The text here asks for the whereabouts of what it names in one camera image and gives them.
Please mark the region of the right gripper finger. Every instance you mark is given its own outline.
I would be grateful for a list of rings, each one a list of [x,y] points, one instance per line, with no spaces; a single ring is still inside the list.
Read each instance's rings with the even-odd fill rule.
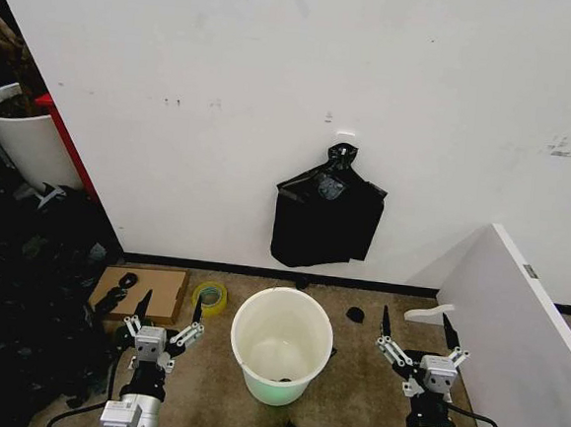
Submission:
[[[411,367],[413,363],[410,357],[393,341],[390,318],[388,306],[384,306],[381,319],[381,334],[377,339],[376,345],[391,364],[397,364],[399,367]]]
[[[454,366],[458,368],[460,364],[469,357],[469,353],[467,350],[462,349],[458,333],[445,313],[443,313],[442,322],[447,348],[451,351],[448,358],[453,362]]]

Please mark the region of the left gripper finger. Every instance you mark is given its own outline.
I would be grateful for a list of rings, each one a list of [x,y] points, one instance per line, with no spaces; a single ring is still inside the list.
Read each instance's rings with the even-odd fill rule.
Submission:
[[[123,321],[123,328],[120,333],[121,342],[134,342],[134,337],[142,327],[150,326],[151,320],[146,318],[147,309],[153,296],[153,290],[149,289],[145,296],[138,302],[132,316],[128,316]]]
[[[172,336],[170,339],[171,345],[179,348],[187,348],[203,334],[204,326],[202,324],[202,311],[202,302],[198,299],[193,311],[191,325],[188,325],[178,334]]]

